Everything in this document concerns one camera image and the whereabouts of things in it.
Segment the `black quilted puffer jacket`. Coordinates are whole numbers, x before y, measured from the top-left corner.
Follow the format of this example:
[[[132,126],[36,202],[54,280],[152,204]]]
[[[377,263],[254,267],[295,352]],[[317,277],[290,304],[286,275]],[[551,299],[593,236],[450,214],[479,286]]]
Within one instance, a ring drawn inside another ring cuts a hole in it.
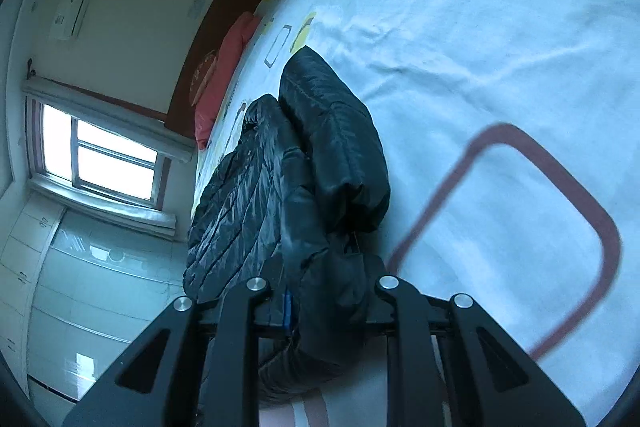
[[[371,115],[330,65],[299,49],[277,94],[255,100],[241,136],[204,188],[188,235],[183,290],[220,298],[282,260],[292,334],[258,348],[261,403],[292,400],[359,358],[371,263],[390,181]]]

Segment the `glass sliding wardrobe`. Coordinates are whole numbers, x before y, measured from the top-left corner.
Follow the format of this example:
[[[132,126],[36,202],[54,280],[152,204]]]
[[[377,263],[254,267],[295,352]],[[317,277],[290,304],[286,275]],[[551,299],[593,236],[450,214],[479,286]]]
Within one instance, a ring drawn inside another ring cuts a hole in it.
[[[182,293],[186,245],[38,193],[3,215],[1,353],[51,426]]]

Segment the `small patterned orange cushion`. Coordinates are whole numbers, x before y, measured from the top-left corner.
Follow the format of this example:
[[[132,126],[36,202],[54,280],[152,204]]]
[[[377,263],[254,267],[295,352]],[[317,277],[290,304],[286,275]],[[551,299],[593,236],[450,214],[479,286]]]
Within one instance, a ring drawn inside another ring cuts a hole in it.
[[[194,74],[192,76],[190,91],[189,91],[189,103],[191,106],[195,106],[200,101],[200,98],[206,89],[207,83],[210,77],[213,75],[217,63],[217,51],[211,50],[207,53],[201,63],[196,66]]]

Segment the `red pillow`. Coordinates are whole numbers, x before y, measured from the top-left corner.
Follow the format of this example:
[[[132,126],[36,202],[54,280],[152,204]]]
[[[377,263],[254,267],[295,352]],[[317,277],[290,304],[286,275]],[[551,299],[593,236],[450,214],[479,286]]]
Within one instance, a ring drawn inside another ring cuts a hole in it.
[[[243,12],[222,39],[219,49],[203,62],[207,68],[201,94],[194,103],[194,138],[199,150],[206,149],[236,66],[261,21],[258,15]]]

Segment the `left window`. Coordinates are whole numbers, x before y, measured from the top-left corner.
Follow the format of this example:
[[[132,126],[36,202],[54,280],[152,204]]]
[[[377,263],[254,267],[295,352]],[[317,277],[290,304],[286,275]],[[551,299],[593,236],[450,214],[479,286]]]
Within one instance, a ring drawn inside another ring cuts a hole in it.
[[[29,169],[82,194],[160,210],[170,159],[33,98],[26,100]]]

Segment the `dark wooden headboard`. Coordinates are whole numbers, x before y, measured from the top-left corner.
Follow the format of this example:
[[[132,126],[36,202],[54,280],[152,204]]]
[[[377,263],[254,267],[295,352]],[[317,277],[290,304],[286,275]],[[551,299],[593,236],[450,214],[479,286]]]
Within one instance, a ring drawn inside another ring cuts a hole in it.
[[[194,107],[190,102],[194,74],[205,55],[217,51],[232,24],[243,12],[254,12],[262,0],[213,0],[198,26],[182,64],[165,118],[165,127],[194,137]]]

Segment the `patterned white bed sheet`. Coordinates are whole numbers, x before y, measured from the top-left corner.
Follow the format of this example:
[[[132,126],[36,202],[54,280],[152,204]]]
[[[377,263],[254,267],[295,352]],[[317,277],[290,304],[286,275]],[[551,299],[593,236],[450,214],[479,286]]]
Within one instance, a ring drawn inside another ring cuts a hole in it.
[[[600,424],[639,366],[639,0],[268,0],[198,186],[304,46],[378,129],[369,251],[471,295]]]

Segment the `wall power outlet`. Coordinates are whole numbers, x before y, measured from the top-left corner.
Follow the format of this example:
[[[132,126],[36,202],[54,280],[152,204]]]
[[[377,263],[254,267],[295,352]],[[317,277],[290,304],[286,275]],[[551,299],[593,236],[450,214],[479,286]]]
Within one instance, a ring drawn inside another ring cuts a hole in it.
[[[188,17],[192,20],[197,20],[201,16],[205,6],[205,0],[192,0],[190,8],[188,9]]]

